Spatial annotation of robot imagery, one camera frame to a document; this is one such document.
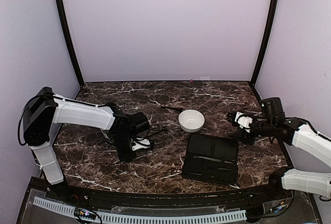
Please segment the black zippered tool case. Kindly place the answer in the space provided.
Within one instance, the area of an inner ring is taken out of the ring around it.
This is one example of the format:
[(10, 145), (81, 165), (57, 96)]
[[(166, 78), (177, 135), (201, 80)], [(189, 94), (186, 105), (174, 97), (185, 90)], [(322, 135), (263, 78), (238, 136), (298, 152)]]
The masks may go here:
[(235, 184), (239, 144), (234, 139), (194, 133), (189, 136), (182, 177), (190, 180)]

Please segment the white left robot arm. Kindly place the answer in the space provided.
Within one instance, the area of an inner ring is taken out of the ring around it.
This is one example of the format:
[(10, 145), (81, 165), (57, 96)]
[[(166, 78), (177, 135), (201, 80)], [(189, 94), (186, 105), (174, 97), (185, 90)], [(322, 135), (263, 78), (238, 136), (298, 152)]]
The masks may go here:
[(73, 197), (57, 161), (50, 139), (54, 124), (73, 124), (102, 130), (106, 143), (115, 146), (119, 160), (132, 161), (136, 151), (150, 148), (151, 141), (140, 137), (149, 130), (149, 122), (142, 112), (126, 114), (114, 103), (92, 104), (55, 94), (43, 87), (25, 105), (18, 126), (19, 141), (24, 141), (36, 157), (53, 193), (62, 201)]

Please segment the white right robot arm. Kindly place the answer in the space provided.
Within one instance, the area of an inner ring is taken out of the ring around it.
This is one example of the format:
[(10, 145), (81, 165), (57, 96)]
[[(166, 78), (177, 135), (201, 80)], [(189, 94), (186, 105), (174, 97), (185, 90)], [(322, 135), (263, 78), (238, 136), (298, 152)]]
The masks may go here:
[(237, 127), (234, 135), (243, 143), (256, 138), (276, 139), (286, 146), (293, 165), (273, 172), (264, 188), (264, 196), (275, 200), (284, 190), (295, 190), (330, 200), (330, 138), (312, 124), (285, 113), (264, 113), (262, 118), (243, 112), (229, 112), (227, 120)]

